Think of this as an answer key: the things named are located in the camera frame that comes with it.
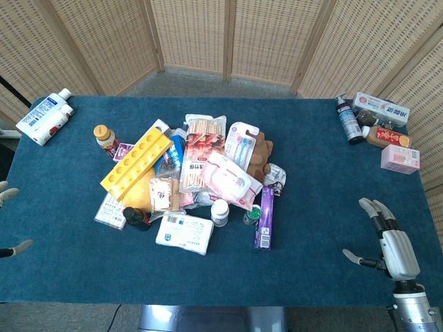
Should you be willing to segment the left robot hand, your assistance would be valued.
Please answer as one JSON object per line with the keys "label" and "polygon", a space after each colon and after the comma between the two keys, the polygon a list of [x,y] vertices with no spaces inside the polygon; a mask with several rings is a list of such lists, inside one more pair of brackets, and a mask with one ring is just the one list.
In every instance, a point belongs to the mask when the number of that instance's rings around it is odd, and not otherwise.
{"label": "left robot hand", "polygon": [[[1,181],[0,182],[1,187],[1,208],[3,207],[3,204],[17,195],[19,193],[19,189],[15,187],[8,188],[8,181]],[[33,244],[32,239],[27,239],[20,243],[18,246],[10,247],[10,248],[2,248],[1,249],[1,258],[9,258],[14,257],[16,255],[21,254],[26,249],[28,249]]]}

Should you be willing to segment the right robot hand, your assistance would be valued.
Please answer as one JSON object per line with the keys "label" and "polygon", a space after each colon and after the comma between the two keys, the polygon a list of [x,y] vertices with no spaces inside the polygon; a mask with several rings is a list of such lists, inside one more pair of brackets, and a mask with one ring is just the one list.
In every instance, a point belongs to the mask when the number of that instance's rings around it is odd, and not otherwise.
{"label": "right robot hand", "polygon": [[342,253],[354,264],[384,270],[395,282],[414,280],[420,274],[419,264],[408,235],[401,230],[394,214],[380,201],[359,199],[375,229],[382,256],[379,260],[358,257],[344,249]]}

